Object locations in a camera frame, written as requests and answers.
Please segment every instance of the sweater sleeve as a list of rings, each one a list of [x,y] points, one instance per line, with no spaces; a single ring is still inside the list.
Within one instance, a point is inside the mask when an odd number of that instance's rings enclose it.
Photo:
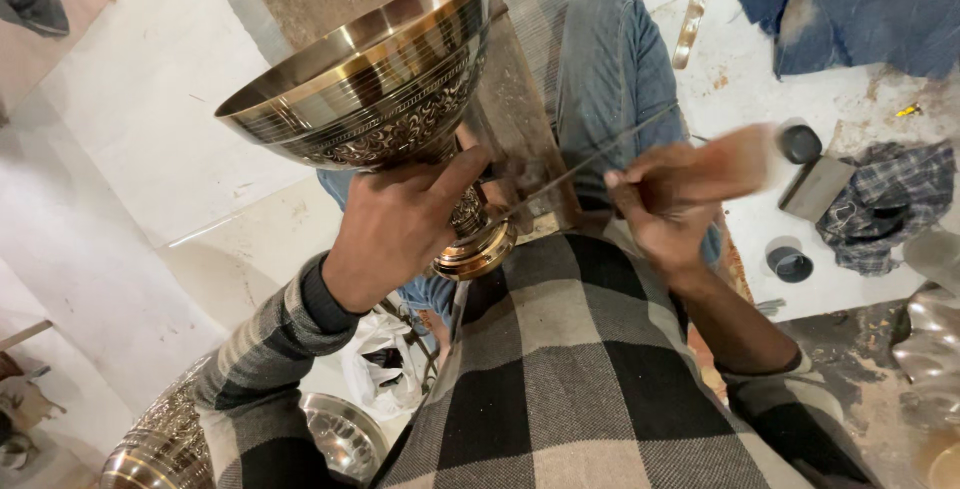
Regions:
[[[878,487],[843,426],[840,401],[801,350],[786,372],[736,374],[718,367],[730,408],[814,487]]]
[[[194,388],[219,489],[332,487],[299,408],[300,379],[316,356],[342,348],[362,315],[344,311],[307,262],[217,350]]]

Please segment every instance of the blue jeans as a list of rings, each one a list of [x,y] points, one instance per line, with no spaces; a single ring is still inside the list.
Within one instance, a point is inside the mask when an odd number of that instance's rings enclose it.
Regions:
[[[563,161],[574,166],[623,130],[636,127],[677,99],[677,82],[660,31],[642,0],[572,0],[559,53],[557,139]],[[618,149],[577,172],[573,185],[583,210],[612,207],[603,174],[622,170],[643,151],[685,138],[677,108]],[[320,184],[343,209],[354,172],[318,170]],[[720,255],[711,226],[703,259]],[[456,283],[418,276],[397,289],[413,309],[432,309],[450,325]]]

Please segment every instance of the engraved brass bowl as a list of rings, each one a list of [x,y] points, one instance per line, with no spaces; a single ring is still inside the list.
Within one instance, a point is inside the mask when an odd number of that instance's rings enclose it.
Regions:
[[[134,423],[103,465],[100,489],[214,489],[210,448],[194,408],[198,359]],[[307,393],[299,407],[327,467],[366,484],[390,443],[366,412],[340,397]]]
[[[483,72],[490,0],[393,0],[330,32],[217,108],[251,142],[314,168],[388,170],[457,152],[454,130]],[[474,188],[450,217],[459,238],[488,217]],[[434,261],[448,278],[494,269],[512,222]]]

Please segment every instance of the checkered sweater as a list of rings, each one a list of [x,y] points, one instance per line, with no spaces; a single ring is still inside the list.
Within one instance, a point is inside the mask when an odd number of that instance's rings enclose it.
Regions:
[[[342,483],[297,407],[313,358],[356,326],[323,286],[323,258],[203,369],[197,409],[222,489]],[[375,486],[873,486],[810,360],[725,374],[726,409],[663,284],[608,241],[566,233],[517,247],[456,303],[450,357]]]

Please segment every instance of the knee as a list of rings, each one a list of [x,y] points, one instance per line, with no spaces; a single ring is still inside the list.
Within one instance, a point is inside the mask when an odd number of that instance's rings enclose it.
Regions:
[[[581,25],[586,22],[606,21],[624,16],[624,8],[632,5],[631,14],[643,14],[646,8],[643,0],[570,0],[566,16],[578,21]]]

